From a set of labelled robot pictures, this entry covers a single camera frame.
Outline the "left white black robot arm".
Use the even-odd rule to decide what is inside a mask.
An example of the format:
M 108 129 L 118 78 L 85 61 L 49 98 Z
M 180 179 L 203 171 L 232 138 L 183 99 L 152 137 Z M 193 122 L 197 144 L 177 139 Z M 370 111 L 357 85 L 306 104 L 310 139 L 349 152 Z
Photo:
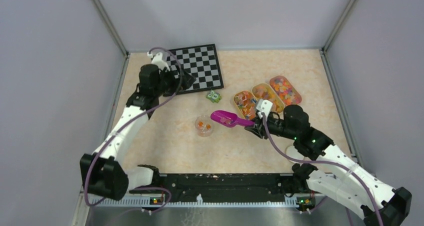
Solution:
M 145 64 L 140 68 L 139 83 L 128 98 L 121 118 L 106 137 L 104 143 L 92 154 L 80 159 L 84 198 L 90 205 L 89 194 L 120 200 L 128 192 L 143 187 L 154 193 L 160 188 L 160 179 L 152 166 L 139 165 L 129 170 L 121 166 L 136 134 L 146 124 L 154 111 L 161 106 L 159 98 L 165 93 L 175 94 L 190 88 L 196 78 L 184 69 L 178 77 L 168 66 Z

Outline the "green owl toy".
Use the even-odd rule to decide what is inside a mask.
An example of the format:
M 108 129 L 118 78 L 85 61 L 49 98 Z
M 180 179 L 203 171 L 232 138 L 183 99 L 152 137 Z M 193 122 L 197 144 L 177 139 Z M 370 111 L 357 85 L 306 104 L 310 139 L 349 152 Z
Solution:
M 222 99 L 222 96 L 218 92 L 210 90 L 209 93 L 206 95 L 206 98 L 212 103 L 219 103 Z

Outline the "magenta plastic scoop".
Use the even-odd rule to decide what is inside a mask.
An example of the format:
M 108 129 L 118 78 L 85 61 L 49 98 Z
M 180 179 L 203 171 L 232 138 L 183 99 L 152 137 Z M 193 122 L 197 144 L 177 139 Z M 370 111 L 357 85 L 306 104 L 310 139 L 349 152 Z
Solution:
M 210 114 L 210 119 L 227 128 L 235 126 L 251 127 L 255 123 L 251 120 L 240 118 L 237 114 L 225 110 L 216 110 Z

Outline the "tray with yellow gummy candies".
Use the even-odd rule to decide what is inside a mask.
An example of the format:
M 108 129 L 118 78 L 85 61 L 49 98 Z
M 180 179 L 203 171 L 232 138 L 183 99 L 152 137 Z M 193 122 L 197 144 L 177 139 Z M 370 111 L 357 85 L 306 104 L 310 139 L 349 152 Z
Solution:
M 258 100 L 262 99 L 272 102 L 272 112 L 278 114 L 283 112 L 285 105 L 269 84 L 259 83 L 252 87 L 251 92 Z

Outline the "tray with mixed colourful candies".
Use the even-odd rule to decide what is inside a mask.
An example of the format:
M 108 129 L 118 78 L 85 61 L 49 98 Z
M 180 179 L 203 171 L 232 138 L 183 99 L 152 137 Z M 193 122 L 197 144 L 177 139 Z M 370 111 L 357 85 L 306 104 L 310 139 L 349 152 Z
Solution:
M 286 106 L 299 105 L 302 102 L 302 96 L 286 77 L 275 76 L 269 80 L 269 85 Z

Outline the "clear plastic cup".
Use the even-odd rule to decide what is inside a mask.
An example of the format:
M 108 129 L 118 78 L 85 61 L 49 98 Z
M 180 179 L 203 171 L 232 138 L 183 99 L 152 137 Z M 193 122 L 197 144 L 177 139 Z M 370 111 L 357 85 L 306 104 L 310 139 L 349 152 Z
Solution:
M 200 115 L 196 118 L 194 123 L 197 135 L 200 137 L 209 137 L 213 131 L 213 121 L 207 115 Z

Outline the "tray with orange wrapped candies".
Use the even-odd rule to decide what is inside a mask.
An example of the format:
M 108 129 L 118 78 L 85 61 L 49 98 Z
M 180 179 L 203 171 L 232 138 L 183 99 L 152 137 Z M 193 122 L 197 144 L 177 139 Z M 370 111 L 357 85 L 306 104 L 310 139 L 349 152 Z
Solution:
M 256 117 L 257 99 L 251 91 L 243 90 L 236 93 L 233 102 L 244 119 L 252 120 Z

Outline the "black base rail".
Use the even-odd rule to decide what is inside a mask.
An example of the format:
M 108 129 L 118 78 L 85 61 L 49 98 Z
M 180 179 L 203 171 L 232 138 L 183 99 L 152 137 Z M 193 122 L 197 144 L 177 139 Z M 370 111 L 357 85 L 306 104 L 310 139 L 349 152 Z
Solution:
M 318 192 L 292 173 L 169 173 L 153 178 L 148 186 L 132 189 L 131 194 L 171 193 L 171 202 L 205 203 L 284 202 L 288 197 L 314 198 Z

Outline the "white round lid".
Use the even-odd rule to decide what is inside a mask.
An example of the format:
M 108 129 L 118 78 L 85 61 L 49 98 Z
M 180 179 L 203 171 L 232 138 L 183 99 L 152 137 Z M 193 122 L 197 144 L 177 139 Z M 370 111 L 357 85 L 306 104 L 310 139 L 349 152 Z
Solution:
M 289 156 L 290 158 L 296 159 L 296 160 L 304 160 L 305 157 L 298 152 L 298 150 L 293 146 L 290 145 L 285 149 L 285 154 Z

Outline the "black white chessboard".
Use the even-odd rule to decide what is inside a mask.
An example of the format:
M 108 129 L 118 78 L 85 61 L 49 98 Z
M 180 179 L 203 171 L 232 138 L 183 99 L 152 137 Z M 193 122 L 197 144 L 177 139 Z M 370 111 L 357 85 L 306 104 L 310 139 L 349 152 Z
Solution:
M 176 56 L 176 59 L 169 55 L 166 58 L 174 77 L 179 77 L 177 69 L 177 61 L 179 61 L 184 70 L 196 78 L 192 86 L 180 90 L 179 95 L 224 88 L 218 52 L 214 43 L 175 48 L 170 52 Z

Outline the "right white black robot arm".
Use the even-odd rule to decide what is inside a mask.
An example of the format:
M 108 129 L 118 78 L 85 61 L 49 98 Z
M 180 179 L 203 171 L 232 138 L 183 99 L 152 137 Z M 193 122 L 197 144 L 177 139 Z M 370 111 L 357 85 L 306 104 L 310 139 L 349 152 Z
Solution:
M 394 188 L 370 174 L 347 156 L 334 141 L 311 126 L 309 115 L 299 105 L 284 108 L 273 117 L 271 103 L 255 107 L 253 125 L 245 130 L 270 141 L 289 161 L 299 192 L 309 189 L 343 205 L 367 226 L 399 226 L 410 214 L 412 193 Z

